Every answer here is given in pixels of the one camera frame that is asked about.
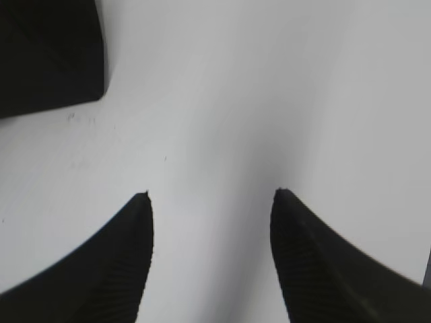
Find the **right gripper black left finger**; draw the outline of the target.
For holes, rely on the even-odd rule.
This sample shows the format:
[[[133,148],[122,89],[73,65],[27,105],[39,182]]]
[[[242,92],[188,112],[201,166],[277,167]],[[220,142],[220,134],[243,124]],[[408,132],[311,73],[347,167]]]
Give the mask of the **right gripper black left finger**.
[[[137,193],[79,248],[1,293],[1,321],[135,322],[153,247],[151,200]]]

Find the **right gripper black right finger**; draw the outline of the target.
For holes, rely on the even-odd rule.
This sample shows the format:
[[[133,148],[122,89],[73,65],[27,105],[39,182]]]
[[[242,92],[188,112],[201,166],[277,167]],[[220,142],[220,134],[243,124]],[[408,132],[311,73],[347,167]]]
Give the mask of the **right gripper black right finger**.
[[[270,243],[291,322],[429,322],[430,290],[357,249],[291,190],[273,198]]]

